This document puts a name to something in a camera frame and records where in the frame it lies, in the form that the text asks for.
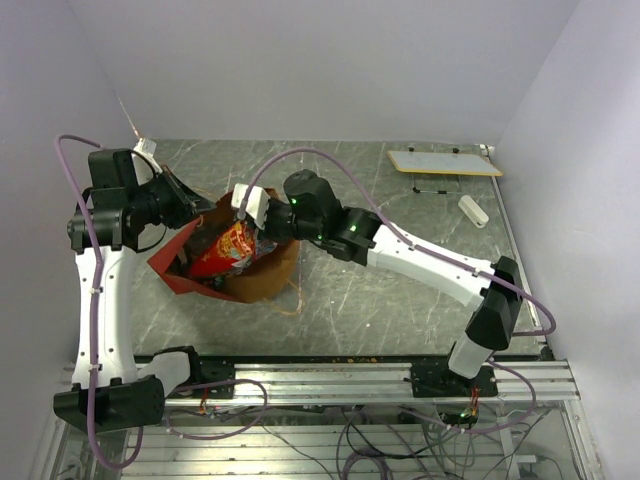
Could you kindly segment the red candy snack bag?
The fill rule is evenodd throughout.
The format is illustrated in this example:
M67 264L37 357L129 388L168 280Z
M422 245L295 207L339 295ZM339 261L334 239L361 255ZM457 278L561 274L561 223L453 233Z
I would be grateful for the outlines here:
M212 279L242 273L252 263L273 252L275 242L244 221L197 227L185 243L187 275Z

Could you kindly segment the red paper bag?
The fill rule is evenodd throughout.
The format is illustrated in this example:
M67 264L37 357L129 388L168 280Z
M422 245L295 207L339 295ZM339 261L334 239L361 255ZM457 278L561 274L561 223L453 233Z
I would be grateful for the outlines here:
M177 295L266 302L285 315L300 313L300 243L259 240L255 227L236 219L232 198L224 194L213 210L188 223L150 257L149 267Z

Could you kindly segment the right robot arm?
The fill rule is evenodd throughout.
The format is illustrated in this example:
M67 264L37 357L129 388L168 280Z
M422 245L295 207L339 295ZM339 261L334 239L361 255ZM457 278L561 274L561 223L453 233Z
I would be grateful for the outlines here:
M513 259L490 262L433 244L420 246L417 237L384 223L378 214L342 205L328 181L309 170L287 178L284 192L284 200L260 187L249 194L246 213L267 239L308 241L338 260L399 273L472 309L440 373L448 393L465 394L490 355L508 348L522 305Z

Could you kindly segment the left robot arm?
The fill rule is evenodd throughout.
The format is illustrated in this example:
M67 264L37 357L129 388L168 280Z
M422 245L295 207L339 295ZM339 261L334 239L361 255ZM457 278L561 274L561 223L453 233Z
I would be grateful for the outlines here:
M131 340L130 300L139 237L149 226L179 229L213 209L168 167L138 179L131 149L88 156L92 184L67 226L81 286L80 338L71 389L53 400L56 416L84 432L155 425L173 391L192 397L204 373L191 346L155 354L138 368Z

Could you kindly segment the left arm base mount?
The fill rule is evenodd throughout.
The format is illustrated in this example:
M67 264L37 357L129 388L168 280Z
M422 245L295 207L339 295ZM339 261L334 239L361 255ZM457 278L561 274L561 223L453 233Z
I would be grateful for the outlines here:
M235 368L234 365L227 362L214 362L214 361L204 361L202 363L202 378L198 382L198 385L201 384L210 384L210 383L220 383L226 380L234 380L235 379ZM207 388L196 388L193 390L193 394L206 397L207 399L232 399L234 393L234 386L232 384L219 384L218 386L207 387Z

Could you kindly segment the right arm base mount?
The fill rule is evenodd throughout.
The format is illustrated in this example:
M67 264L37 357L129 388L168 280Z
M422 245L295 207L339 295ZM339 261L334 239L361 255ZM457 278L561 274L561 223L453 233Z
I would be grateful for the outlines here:
M473 393L481 398L498 395L491 367L482 366L474 378L467 379L450 371L447 361L440 358L413 363L403 381L411 386L415 398L470 398Z

